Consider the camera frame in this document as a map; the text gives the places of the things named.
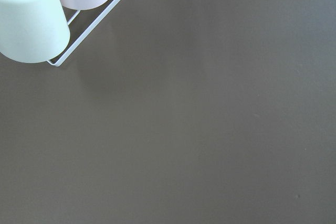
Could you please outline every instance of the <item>gray surface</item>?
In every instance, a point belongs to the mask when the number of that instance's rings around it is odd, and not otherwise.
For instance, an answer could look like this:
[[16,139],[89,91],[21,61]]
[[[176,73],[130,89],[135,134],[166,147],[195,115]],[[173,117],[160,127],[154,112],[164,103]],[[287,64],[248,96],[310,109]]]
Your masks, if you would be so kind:
[[123,0],[63,66],[0,57],[0,223],[336,223],[336,0]]

